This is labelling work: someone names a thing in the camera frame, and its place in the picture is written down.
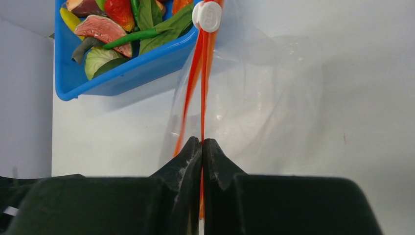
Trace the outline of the pink watermelon slice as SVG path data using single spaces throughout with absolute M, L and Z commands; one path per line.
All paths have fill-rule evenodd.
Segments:
M 74 34 L 84 38 L 94 37 L 107 44 L 126 36 L 127 32 L 107 17 L 89 15 L 76 27 Z

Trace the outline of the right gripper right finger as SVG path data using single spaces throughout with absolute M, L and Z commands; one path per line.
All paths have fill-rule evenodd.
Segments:
M 345 178 L 252 175 L 218 142 L 202 145 L 207 235 L 380 235 L 359 186 Z

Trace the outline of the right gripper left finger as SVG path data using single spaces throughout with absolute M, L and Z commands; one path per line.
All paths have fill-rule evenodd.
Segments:
M 7 235 L 196 235 L 201 143 L 188 139 L 148 177 L 4 180 Z

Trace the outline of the clear zip top bag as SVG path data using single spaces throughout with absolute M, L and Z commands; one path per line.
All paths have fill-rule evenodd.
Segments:
M 271 38 L 239 1 L 221 7 L 207 56 L 192 49 L 178 73 L 158 165 L 190 137 L 211 138 L 247 173 L 282 174 L 305 155 L 321 102 L 321 66 L 307 38 Z

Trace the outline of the long green bean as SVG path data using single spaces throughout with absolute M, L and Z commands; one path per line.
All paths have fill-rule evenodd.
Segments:
M 103 45 L 102 47 L 104 49 L 112 49 L 115 47 L 123 46 L 127 43 L 137 41 L 137 40 L 143 40 L 143 39 L 150 39 L 158 36 L 160 33 L 157 32 L 155 28 L 144 30 L 144 31 L 138 31 L 134 33 L 130 33 L 126 36 L 123 36 L 115 41 L 112 41 L 110 43 L 107 43 Z

